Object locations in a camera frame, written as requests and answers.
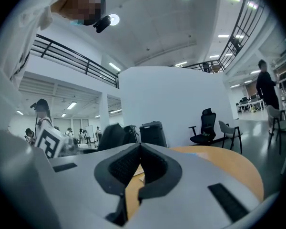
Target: hair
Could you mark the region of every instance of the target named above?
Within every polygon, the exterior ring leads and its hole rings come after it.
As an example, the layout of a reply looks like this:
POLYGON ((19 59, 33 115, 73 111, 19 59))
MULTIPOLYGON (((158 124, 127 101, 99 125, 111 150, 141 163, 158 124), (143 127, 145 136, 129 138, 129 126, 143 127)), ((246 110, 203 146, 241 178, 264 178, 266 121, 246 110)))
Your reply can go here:
POLYGON ((32 131, 31 131, 31 129, 28 128, 25 130, 25 135, 28 135, 29 133, 32 133, 32 131))
POLYGON ((261 60, 258 62, 258 67, 261 68, 263 63, 266 63, 266 62, 261 59, 261 60))
POLYGON ((50 119, 51 122, 52 122, 48 102, 47 102, 46 100, 44 100, 44 99, 40 99, 40 100, 38 100, 38 102, 36 103, 36 107, 37 107, 37 106, 43 106, 43 107, 44 107, 45 112, 47 112, 47 116, 49 117, 49 119, 50 119))

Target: computer desk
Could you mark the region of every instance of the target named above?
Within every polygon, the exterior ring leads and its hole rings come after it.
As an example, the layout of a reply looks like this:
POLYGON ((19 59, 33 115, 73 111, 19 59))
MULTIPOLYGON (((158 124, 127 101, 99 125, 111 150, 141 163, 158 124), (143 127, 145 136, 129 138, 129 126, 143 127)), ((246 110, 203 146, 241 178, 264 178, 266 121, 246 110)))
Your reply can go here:
POLYGON ((250 111, 252 112, 252 110, 251 110, 251 105, 253 105, 253 104, 260 104, 260 106, 261 106, 261 110, 262 109, 265 109, 265 103, 264 103, 264 101, 261 99, 261 100, 258 100, 258 101, 255 101, 255 102, 251 102, 251 103, 247 103, 247 104, 240 104, 239 106, 240 106, 240 109, 241 109, 241 111, 242 111, 242 113, 243 113, 243 108, 242 108, 242 106, 244 107, 244 112, 245 112, 245 106, 247 106, 247 105, 249 105, 250 106, 250 111))
MULTIPOLYGON (((212 146, 183 146, 171 149, 181 153, 201 153, 204 155, 203 158, 247 186, 261 202, 264 200, 262 178, 255 166, 241 154, 229 149, 212 146)), ((138 191, 144 187, 144 183, 140 180, 143 176, 144 173, 133 176, 125 190, 128 219, 139 208, 138 191)))

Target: gray chair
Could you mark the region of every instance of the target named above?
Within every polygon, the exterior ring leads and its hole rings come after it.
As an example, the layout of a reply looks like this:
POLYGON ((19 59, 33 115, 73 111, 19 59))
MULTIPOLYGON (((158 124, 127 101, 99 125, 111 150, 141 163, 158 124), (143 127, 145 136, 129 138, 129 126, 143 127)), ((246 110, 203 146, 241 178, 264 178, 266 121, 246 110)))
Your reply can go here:
POLYGON ((280 136, 279 154, 281 154, 281 149, 282 149, 281 133, 286 132, 286 120, 282 120, 282 114, 283 113, 285 114, 285 112, 280 111, 278 109, 275 109, 271 105, 267 106, 267 112, 268 112, 269 121, 272 124, 272 131, 271 131, 271 135, 270 135, 268 149, 269 149, 270 144, 271 144, 273 132, 274 132, 274 130, 277 130, 276 140, 277 140, 277 137, 280 136))
POLYGON ((220 120, 218 122, 219 122, 220 130, 224 133, 224 140, 223 140, 222 147, 224 147, 225 136, 232 140, 230 150, 234 146, 234 138, 239 137, 240 153, 242 154, 243 153, 243 147, 242 147, 242 140, 241 140, 240 136, 243 133, 240 132, 239 127, 238 126, 237 127, 230 127, 229 124, 225 124, 224 122, 222 122, 220 120))

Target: white partition wall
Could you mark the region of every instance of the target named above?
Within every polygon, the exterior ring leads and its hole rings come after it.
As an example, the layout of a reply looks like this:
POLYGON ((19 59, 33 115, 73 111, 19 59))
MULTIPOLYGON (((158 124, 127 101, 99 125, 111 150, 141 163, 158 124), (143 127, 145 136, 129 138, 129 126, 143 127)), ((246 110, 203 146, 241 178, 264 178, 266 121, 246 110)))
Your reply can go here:
POLYGON ((131 67, 119 75, 124 125, 160 121, 169 147, 194 143, 189 126, 200 133, 201 114, 216 113, 215 139, 223 137, 218 120, 233 125, 233 115, 220 73, 173 67, 131 67))

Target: chair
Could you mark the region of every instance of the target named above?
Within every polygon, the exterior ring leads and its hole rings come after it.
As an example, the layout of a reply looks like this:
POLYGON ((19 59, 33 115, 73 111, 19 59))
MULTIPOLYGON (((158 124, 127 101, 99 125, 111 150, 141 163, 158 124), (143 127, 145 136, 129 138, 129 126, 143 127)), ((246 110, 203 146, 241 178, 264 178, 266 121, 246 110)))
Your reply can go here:
POLYGON ((271 105, 267 106, 267 112, 268 112, 269 120, 270 120, 270 122, 272 122, 272 131, 271 131, 271 135, 270 135, 268 149, 269 149, 270 144, 271 144, 273 132, 274 132, 274 130, 277 130, 276 140, 277 140, 277 137, 280 136, 279 154, 281 154, 281 149, 282 149, 281 133, 286 132, 286 120, 282 120, 282 113, 285 113, 285 112, 279 111, 271 105))
POLYGON ((216 114, 211 111, 211 109, 205 109, 202 112, 201 116, 201 134, 196 135, 195 127, 191 126, 190 129, 193 130, 194 135, 190 138, 190 140, 194 143, 206 145, 209 142, 213 141, 216 134, 214 131, 216 114))
POLYGON ((242 132, 240 132, 239 127, 230 127, 229 124, 225 124, 222 121, 218 121, 219 122, 219 126, 220 126, 220 130, 224 133, 224 140, 223 140, 223 145, 222 147, 224 147, 224 143, 225 143, 225 136, 230 138, 232 140, 231 143, 231 147, 230 150, 232 150, 232 147, 234 146, 234 138, 235 137, 239 137, 239 145, 240 145, 240 153, 243 153, 243 147, 242 147, 242 140, 241 140, 241 135, 243 134, 242 132))

